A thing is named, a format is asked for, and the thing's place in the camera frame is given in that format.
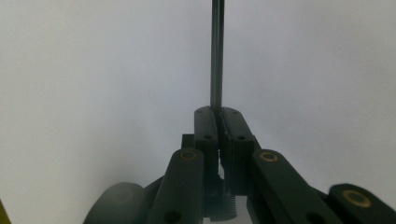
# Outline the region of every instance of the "white background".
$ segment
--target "white background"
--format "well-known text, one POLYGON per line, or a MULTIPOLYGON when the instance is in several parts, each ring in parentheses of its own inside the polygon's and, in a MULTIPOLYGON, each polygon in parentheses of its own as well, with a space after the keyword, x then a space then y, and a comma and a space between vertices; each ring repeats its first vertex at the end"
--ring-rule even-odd
MULTIPOLYGON (((223 83, 223 104, 311 186, 356 184, 393 208, 395 11, 227 1, 223 83)), ((13 223, 81 223, 108 186, 163 175, 209 104, 210 17, 209 0, 0 2, 0 199, 13 223)))

